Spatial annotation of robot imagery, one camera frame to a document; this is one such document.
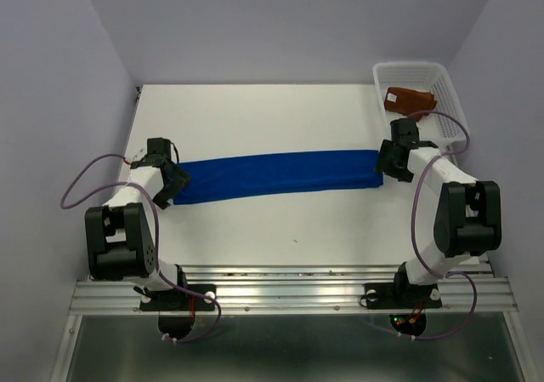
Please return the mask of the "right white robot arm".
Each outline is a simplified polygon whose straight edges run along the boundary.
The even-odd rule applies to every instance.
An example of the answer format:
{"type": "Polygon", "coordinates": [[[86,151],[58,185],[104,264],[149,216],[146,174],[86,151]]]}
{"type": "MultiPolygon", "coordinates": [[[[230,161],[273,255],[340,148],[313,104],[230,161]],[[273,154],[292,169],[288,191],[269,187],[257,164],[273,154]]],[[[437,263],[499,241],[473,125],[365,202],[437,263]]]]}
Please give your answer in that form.
{"type": "Polygon", "coordinates": [[[400,305],[411,305],[429,286],[472,257],[496,250],[502,243],[499,185],[477,180],[461,171],[436,144],[420,139],[417,122],[409,117],[390,123],[391,138],[379,150],[376,171],[399,182],[417,179],[411,207],[411,243],[415,257],[399,268],[391,295],[400,305]],[[426,186],[438,196],[433,240],[417,246],[417,205],[426,186]]]}

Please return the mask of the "brown towel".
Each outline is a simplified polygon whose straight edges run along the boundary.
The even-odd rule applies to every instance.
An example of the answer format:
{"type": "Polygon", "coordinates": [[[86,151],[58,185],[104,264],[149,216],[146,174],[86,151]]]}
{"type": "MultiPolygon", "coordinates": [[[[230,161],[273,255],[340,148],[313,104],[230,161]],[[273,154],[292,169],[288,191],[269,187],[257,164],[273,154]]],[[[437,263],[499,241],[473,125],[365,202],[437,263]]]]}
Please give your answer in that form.
{"type": "Polygon", "coordinates": [[[433,111],[438,101],[434,94],[409,88],[389,87],[385,99],[386,111],[412,117],[419,122],[429,111],[433,111]]]}

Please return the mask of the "blue towel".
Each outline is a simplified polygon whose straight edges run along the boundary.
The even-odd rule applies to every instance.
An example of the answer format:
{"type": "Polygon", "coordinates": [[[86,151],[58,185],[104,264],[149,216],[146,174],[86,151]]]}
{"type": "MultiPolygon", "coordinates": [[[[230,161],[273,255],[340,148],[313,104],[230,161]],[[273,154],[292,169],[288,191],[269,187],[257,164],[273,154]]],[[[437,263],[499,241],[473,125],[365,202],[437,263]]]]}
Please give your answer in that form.
{"type": "Polygon", "coordinates": [[[300,151],[183,162],[190,183],[175,205],[383,185],[376,150],[300,151]]]}

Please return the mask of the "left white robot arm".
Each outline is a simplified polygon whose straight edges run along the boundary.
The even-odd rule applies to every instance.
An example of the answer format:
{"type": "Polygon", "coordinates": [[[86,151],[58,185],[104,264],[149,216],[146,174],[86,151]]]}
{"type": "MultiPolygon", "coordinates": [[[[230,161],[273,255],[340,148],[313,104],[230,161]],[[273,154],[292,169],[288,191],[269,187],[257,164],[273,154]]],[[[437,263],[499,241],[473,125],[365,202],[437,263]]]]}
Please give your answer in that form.
{"type": "Polygon", "coordinates": [[[156,251],[158,211],[189,184],[190,176],[178,164],[171,140],[150,138],[147,151],[130,162],[127,183],[104,205],[84,216],[88,266],[95,281],[132,282],[147,294],[159,296],[169,308],[183,307],[189,298],[181,270],[164,263],[156,251]]]}

